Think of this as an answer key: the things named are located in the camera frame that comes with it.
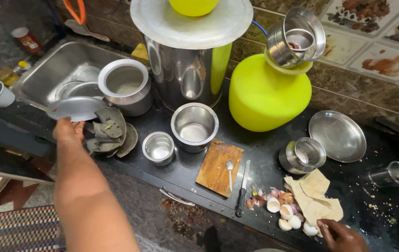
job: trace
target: crumpled paper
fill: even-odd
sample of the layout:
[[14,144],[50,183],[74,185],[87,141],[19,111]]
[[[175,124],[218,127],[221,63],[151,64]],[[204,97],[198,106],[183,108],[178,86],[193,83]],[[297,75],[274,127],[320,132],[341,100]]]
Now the crumpled paper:
[[325,197],[330,181],[318,169],[299,180],[291,176],[284,180],[285,188],[293,193],[310,226],[317,226],[319,219],[340,221],[344,216],[339,200]]

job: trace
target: hand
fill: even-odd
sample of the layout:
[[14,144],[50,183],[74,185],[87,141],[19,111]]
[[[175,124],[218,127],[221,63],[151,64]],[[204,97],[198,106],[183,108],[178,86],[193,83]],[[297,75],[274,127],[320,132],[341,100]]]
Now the hand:
[[333,252],[369,252],[366,241],[357,232],[334,220],[317,221],[328,248]]
[[84,121],[71,122],[70,117],[58,119],[53,137],[57,140],[57,143],[69,141],[82,144],[84,138],[83,126],[85,126]]

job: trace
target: red can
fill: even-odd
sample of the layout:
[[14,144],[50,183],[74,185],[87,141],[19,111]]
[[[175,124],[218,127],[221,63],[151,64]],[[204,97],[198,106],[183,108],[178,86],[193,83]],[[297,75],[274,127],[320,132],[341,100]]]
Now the red can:
[[30,52],[37,53],[41,50],[38,40],[29,32],[29,29],[25,27],[14,29],[12,31],[12,36],[17,38]]

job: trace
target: wooden cutting board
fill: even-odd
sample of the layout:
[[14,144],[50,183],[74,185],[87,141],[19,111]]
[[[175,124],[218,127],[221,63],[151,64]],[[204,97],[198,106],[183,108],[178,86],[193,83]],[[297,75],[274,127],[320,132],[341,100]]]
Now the wooden cutting board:
[[196,182],[206,188],[215,191],[224,197],[230,197],[229,188],[229,171],[226,169],[226,161],[231,159],[234,162],[232,169],[232,185],[237,178],[240,162],[243,158],[243,150],[222,142],[212,139],[209,150],[204,158],[203,165],[199,170]]

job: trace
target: checkered mat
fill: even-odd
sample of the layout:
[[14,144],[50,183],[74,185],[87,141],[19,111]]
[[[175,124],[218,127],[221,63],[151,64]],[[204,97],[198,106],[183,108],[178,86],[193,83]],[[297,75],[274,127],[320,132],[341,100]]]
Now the checkered mat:
[[53,205],[0,213],[0,252],[64,250]]

